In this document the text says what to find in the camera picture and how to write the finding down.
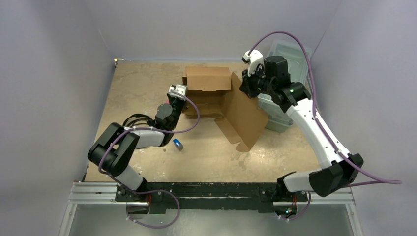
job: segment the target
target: white wall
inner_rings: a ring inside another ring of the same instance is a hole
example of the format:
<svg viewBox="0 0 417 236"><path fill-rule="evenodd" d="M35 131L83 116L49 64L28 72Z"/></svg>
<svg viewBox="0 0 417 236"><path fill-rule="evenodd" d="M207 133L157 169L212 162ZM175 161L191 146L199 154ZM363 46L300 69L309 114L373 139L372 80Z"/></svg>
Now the white wall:
<svg viewBox="0 0 417 236"><path fill-rule="evenodd" d="M344 0L312 59L336 136L365 170L404 181L354 188L365 235L417 232L416 12L413 0Z"/></svg>
<svg viewBox="0 0 417 236"><path fill-rule="evenodd" d="M112 75L82 0L0 3L0 229L58 234Z"/></svg>
<svg viewBox="0 0 417 236"><path fill-rule="evenodd" d="M341 0L87 0L112 55L125 59L232 59L287 30L316 48ZM268 52L271 40L260 45Z"/></svg>

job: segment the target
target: cardboard box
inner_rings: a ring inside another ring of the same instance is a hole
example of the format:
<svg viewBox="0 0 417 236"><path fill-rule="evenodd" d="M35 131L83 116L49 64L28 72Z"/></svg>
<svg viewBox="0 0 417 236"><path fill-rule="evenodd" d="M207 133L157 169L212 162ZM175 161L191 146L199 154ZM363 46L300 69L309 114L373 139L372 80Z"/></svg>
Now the cardboard box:
<svg viewBox="0 0 417 236"><path fill-rule="evenodd" d="M215 118L229 142L239 143L237 151L250 151L268 123L268 115L258 109L258 98L250 99L239 90L240 78L227 67L186 67L182 82L201 118ZM183 113L196 118L194 107L187 106Z"/></svg>

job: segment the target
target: purple cable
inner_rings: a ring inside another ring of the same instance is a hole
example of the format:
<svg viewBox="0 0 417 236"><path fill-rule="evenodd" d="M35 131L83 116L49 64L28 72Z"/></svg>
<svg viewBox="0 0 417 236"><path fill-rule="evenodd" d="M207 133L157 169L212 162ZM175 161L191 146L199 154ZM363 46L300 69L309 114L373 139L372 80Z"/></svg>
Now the purple cable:
<svg viewBox="0 0 417 236"><path fill-rule="evenodd" d="M256 46L262 42L265 38L267 38L270 35L273 34L278 34L278 33L282 33L282 34L286 34L288 36L290 36L291 38L293 38L298 45L300 46L302 53L305 56L305 60L307 61L307 66L308 66L308 75L310 76L310 84L311 84L311 88L312 88L312 98L313 98L313 117L316 117L316 113L317 113L317 98L316 98L316 85L314 83L314 76L313 76L313 71L312 71L312 67L311 67L311 63L310 63L310 59L308 58L307 52L303 46L303 44L301 43L301 41L295 37L293 34L285 32L285 31L275 31L272 33L269 33L267 35L265 35L264 37L262 37L258 42L255 43L255 45L250 49L249 51L249 55L251 54L251 52L256 48ZM335 150L339 150L339 148L337 147L336 143L331 139L330 135L326 132L326 130L323 128L322 124L320 123L319 119L315 119L318 127L320 128L320 130L323 132L324 136L328 139L328 141L330 142L330 144L332 145L332 147ZM375 184L375 183L389 183L389 184L402 184L402 181L400 180L393 180L393 179L384 179L384 178L380 178L377 177L367 171L364 171L363 169L361 169L359 166L355 165L352 161L350 161L345 155L343 155L341 152L339 152L339 156L343 158L343 160L345 160L349 165L351 165L355 170L357 170L358 172L368 176L371 179L374 179L375 181L368 181L368 182L362 182L362 183L355 183L355 184L351 184L348 185L347 187L353 187L353 186L361 186L361 185L368 185L368 184Z"/></svg>
<svg viewBox="0 0 417 236"><path fill-rule="evenodd" d="M180 134L180 133L185 133L185 132L188 132L188 131L190 131L190 130L192 130L192 129L194 129L196 126L197 126L197 124L200 122L200 111L198 110L198 108L197 108L197 105L195 104L195 103L193 103L188 97L186 97L186 96L184 96L184 95L182 95L182 94L179 94L179 93L177 93L177 92L172 92L173 94L175 94L175 95L179 95L179 96L181 96L182 98L184 98L187 102L189 102L195 109L196 109L196 112L197 112L197 121L195 122L195 124L192 126L192 127L190 127L190 128L188 128L188 129L185 129L185 130L181 130L181 131L168 131L168 130L162 130L162 129L155 129L155 128L149 128L149 127L137 127L137 128L131 128L131 129L128 129L128 130L126 130L126 131L124 131L123 133L121 133L111 144L110 144L110 146L109 146L109 148L106 150L106 152L104 153L104 155L103 155L103 157L101 158L101 160L100 160L100 163L98 164L98 171L100 172L100 173L102 173L102 174L105 174L105 175L108 175L108 176L110 176L110 178L112 178L114 181L116 181L117 183L119 183L119 184L122 184L120 181L118 181L116 178L114 178L113 176L111 176L109 173L107 173L107 172L105 172L105 171L103 171L102 170L102 167L103 167L103 163L104 163L104 160L106 159L106 157L107 157L107 155L110 153L110 151L112 150L112 148L114 147L114 145L116 144L116 143L118 143L118 141L121 139L121 138L123 138L127 133L129 133L129 132L131 132L131 131L134 131L134 130L155 130L155 131L159 131L159 132L162 132L162 133L170 133L170 134ZM169 195L171 195L171 197L173 197L174 198L174 200L175 200L175 202L177 203L177 208L178 208L178 211L177 211L177 214L175 215L175 218L170 222L170 223L168 223L168 224L166 224L166 225L162 225L162 226L153 226L153 225L148 225L148 224L145 224L145 223L142 223L142 222L139 222L139 221L137 221L137 220L135 220L135 219L133 219L132 217L130 217L129 216L129 214L128 214L128 212L127 212L127 210L126 210L126 213L127 213L127 216L128 216L128 218L131 220L131 221L133 221L134 223L137 223L137 224L140 224L140 225L142 225L142 226L145 226L145 227L148 227L148 228L151 228L151 229L163 229L163 228L166 228L166 227L168 227L168 226L170 226L170 225L172 225L177 219L178 219L178 217L179 217L179 212L180 212L180 208L179 208L179 201L178 201L178 199L171 193L171 192L169 192L169 191L166 191L166 190L162 190L162 189L159 189L159 190L151 190L151 191L146 191L146 192L136 192L136 191L134 191L134 190L132 190L132 189L130 189L130 188L128 188L127 186L125 186L125 188L127 189L127 190L129 190L130 192L132 192L132 193L134 193L134 194L140 194L140 195L142 195L142 194L149 194L149 193L155 193L155 192L164 192L164 193L167 193L167 194L169 194Z"/></svg>
<svg viewBox="0 0 417 236"><path fill-rule="evenodd" d="M117 180L116 178L114 178L113 176L110 176L110 178L112 178L112 180L116 181L117 183L119 183L119 184L122 184L122 185L123 185L123 183L121 183L120 181L118 181L118 180ZM171 192L166 191L166 190L162 190L162 189L151 190L151 191L146 191L146 192L136 192L136 191L134 191L134 190L130 189L129 187L127 187L126 185L124 185L124 187L125 187L125 188L129 191L129 192L134 193L134 194L139 194L139 195L149 194L149 193L156 193L156 192L163 192L163 193L167 193L167 194L171 195L171 197L172 197L172 198L174 198L175 202L177 203L177 209L178 209L178 211L177 211L177 214L175 215L174 219L173 219L170 223L168 223L168 224L166 224L166 225L161 225L161 226L148 225L148 224L145 224L145 223L142 223L142 222L140 222L140 221L137 221L137 220L133 219L133 218L129 215L128 208L126 207L126 215L127 215L127 218L128 218L129 220L131 220L133 223L136 223L136 224L139 224L139 225L142 225L142 226L145 226L145 227L151 228L151 229L164 229L164 228L169 227L169 226L171 226L172 224L174 224L174 223L175 223L175 221L178 219L178 217L179 217L179 213L180 213L180 210L179 210L179 201L178 201L178 198L176 198L176 197L174 196L174 194L172 194Z"/></svg>

